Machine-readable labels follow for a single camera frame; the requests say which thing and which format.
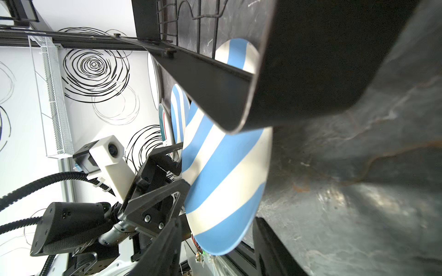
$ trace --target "black swirl drawing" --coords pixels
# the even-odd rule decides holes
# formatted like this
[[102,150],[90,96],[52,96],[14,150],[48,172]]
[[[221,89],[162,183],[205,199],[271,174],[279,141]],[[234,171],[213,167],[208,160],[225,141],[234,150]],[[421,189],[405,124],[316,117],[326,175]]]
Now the black swirl drawing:
[[3,107],[0,106],[0,151],[6,146],[11,137],[11,121]]
[[[60,31],[107,35],[87,27]],[[63,60],[65,96],[78,102],[98,103],[120,95],[129,83],[129,55],[120,50],[70,50]]]
[[3,62],[0,61],[0,104],[7,101],[14,92],[15,76]]
[[92,97],[92,108],[95,114],[100,120],[110,125],[127,125],[135,120],[140,111],[140,99],[130,86],[126,86],[125,92],[116,98],[117,103],[111,107],[109,107],[111,104],[109,101],[96,103],[96,99]]
[[[126,147],[124,159],[126,163],[135,169],[135,173],[146,161],[149,153],[157,147],[163,146],[161,139],[160,125],[146,126],[137,131],[129,141]],[[174,180],[174,175],[170,171],[166,175],[170,180]]]

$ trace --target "red wire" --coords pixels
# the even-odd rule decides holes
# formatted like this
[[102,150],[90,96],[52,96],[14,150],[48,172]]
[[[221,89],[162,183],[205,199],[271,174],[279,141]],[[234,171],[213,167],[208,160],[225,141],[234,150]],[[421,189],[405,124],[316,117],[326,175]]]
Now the red wire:
[[198,245],[198,243],[195,241],[195,238],[193,237],[193,234],[192,234],[192,241],[194,242],[194,244],[195,244],[196,248],[198,249],[198,251],[199,251],[200,253],[202,253],[202,249],[201,249],[201,247]]

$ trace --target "white wall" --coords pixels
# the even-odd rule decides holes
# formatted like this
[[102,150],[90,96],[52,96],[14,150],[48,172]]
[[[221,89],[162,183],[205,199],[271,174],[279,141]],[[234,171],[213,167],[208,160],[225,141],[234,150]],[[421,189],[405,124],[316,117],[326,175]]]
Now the white wall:
[[35,8],[55,31],[67,27],[117,29],[135,35],[131,0],[34,0]]
[[[33,51],[34,55],[39,56],[39,49]],[[57,173],[58,164],[57,160],[46,157],[29,48],[0,47],[0,62],[10,69],[8,71],[3,67],[3,70],[0,70],[0,99],[4,98],[10,88],[11,76],[7,77],[7,74],[12,73],[15,78],[12,95],[0,103],[11,124],[11,135],[2,138],[7,138],[7,143],[0,151],[0,196],[4,196],[29,182]],[[28,218],[54,201],[62,201],[60,184],[43,188],[6,208],[0,212],[0,224]],[[41,216],[43,212],[36,213],[36,216]],[[35,226],[26,227],[27,233],[34,230]],[[27,239],[31,243],[33,234],[28,234]],[[46,257],[30,257],[29,249],[30,245],[23,237],[23,229],[1,235],[0,275],[29,276],[39,272]]]

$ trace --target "black metal frame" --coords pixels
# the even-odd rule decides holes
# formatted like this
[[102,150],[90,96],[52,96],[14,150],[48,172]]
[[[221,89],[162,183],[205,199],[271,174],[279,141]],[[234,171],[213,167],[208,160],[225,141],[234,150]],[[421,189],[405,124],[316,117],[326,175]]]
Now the black metal frame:
[[69,254],[68,269],[63,276],[93,275],[104,270],[119,256],[117,246],[94,243],[81,254]]
[[[32,0],[2,0],[8,7],[10,17],[0,16],[0,20],[12,20],[16,26],[29,26],[29,22],[39,22],[37,11],[35,10]],[[28,1],[30,5],[30,11],[34,15],[34,19],[28,18],[26,8],[23,6],[22,1]]]
[[258,275],[309,276],[263,218],[253,221],[253,245]]
[[[175,23],[178,30],[179,8],[186,2],[178,9],[174,4],[175,20],[155,23],[160,18],[158,2],[132,0],[137,38],[39,35],[51,36],[66,48],[148,50],[208,117],[225,132],[237,133],[342,112],[355,104],[418,2],[276,0],[255,75],[161,40],[159,26]],[[193,19],[218,21],[224,9]],[[0,39],[27,35],[28,30],[0,30]],[[15,40],[5,42],[23,45]]]
[[221,256],[227,265],[238,275],[257,275],[255,250],[241,242],[234,250]]

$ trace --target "black metal bar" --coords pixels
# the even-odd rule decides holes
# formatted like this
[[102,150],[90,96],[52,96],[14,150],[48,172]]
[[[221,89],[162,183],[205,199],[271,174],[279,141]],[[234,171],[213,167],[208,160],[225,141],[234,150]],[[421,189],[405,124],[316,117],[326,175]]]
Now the black metal bar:
[[[157,2],[156,2],[156,8],[157,8],[157,9],[159,9],[159,8],[158,8],[158,3],[160,3],[160,2],[161,2],[161,5],[163,5],[163,1],[161,1],[161,0],[160,0],[160,1],[157,1]],[[158,19],[158,23],[159,23],[159,22],[160,22],[160,13],[159,13],[159,12],[156,13],[156,17],[157,17],[157,19]],[[160,34],[161,34],[161,25],[158,25],[158,31],[159,31]]]
[[[264,31],[248,116],[235,131],[287,125],[355,104],[419,0],[277,2]],[[281,40],[289,48],[278,46]]]
[[[201,0],[198,0],[198,16],[201,15]],[[196,40],[196,52],[199,53],[200,43],[201,43],[201,18],[198,18],[198,29],[197,29],[197,40]]]
[[153,43],[143,42],[137,39],[122,38],[122,37],[114,37],[114,39],[142,46],[146,49],[146,51],[148,50],[152,54],[164,55],[169,58],[172,57],[173,53],[175,52],[173,48],[167,47],[164,43],[153,44]]
[[132,0],[133,19],[135,20],[135,31],[139,38],[161,40],[160,29],[157,25],[157,2]]
[[157,63],[216,123],[227,120],[239,124],[252,74],[180,47],[175,49],[173,59],[155,56]]
[[35,22],[40,22],[40,20],[38,19],[37,10],[35,9],[34,4],[32,3],[32,0],[28,0],[28,2],[30,5],[30,8],[31,8],[31,11],[34,14]]
[[181,222],[173,219],[143,254],[128,276],[178,275],[181,250]]
[[[220,0],[217,0],[216,13],[220,11]],[[215,19],[215,27],[213,29],[213,44],[212,44],[212,58],[215,59],[215,52],[217,50],[217,38],[218,38],[218,21],[219,18]]]
[[177,9],[178,5],[177,2],[175,0],[175,29],[176,29],[176,45],[178,46],[178,9]]
[[17,20],[15,23],[17,22],[22,22],[22,21],[33,21],[33,22],[38,22],[38,17],[34,11],[34,6],[32,5],[32,1],[29,1],[31,3],[31,12],[34,14],[35,19],[29,19],[26,13],[26,9],[23,6],[22,0],[9,0],[9,2],[11,2],[11,4],[13,5],[15,12],[16,12],[16,17]]
[[0,45],[28,47],[28,35],[52,37],[55,44],[61,44],[67,49],[103,49],[103,50],[137,50],[145,51],[140,45],[118,41],[110,36],[91,37],[84,34],[70,34],[58,32],[39,32],[34,30],[17,30],[0,28]]
[[165,34],[165,35],[170,35],[170,36],[175,36],[175,37],[178,36],[177,34],[168,34],[168,33],[160,33],[160,34]]
[[[31,47],[40,47],[35,41],[30,42]],[[0,46],[28,47],[29,41],[25,38],[2,38],[0,37]]]
[[46,24],[45,20],[42,18],[42,16],[39,14],[39,12],[35,10],[35,14],[37,15],[37,17],[39,18],[38,22],[30,22],[31,27],[34,30],[41,30],[41,31],[49,31],[52,32],[52,28],[48,26],[48,24]]
[[6,20],[14,20],[15,26],[26,26],[29,27],[29,21],[22,20],[22,16],[26,18],[26,13],[24,11],[21,1],[11,0],[5,1],[6,6],[9,10],[10,18],[5,18]]
[[236,249],[225,254],[226,258],[235,265],[235,267],[241,271],[243,275],[256,275],[256,262],[253,265],[243,255],[241,255]]
[[178,219],[181,221],[181,240],[185,241],[190,239],[192,236],[192,231],[189,227],[189,223],[187,222],[186,214],[178,216]]
[[157,13],[160,13],[160,11],[162,11],[162,10],[164,10],[165,8],[170,7],[170,6],[176,6],[176,4],[172,3],[172,4],[164,5],[161,9],[158,9]]
[[258,275],[308,276],[263,218],[253,220]]
[[238,266],[236,264],[234,264],[233,261],[229,257],[227,257],[226,255],[222,255],[222,256],[219,256],[219,257],[228,265],[228,267],[233,271],[234,275],[238,275],[238,276],[253,276],[253,275],[256,275],[256,273],[255,274],[251,274],[251,275],[245,274],[244,271],[239,270]]

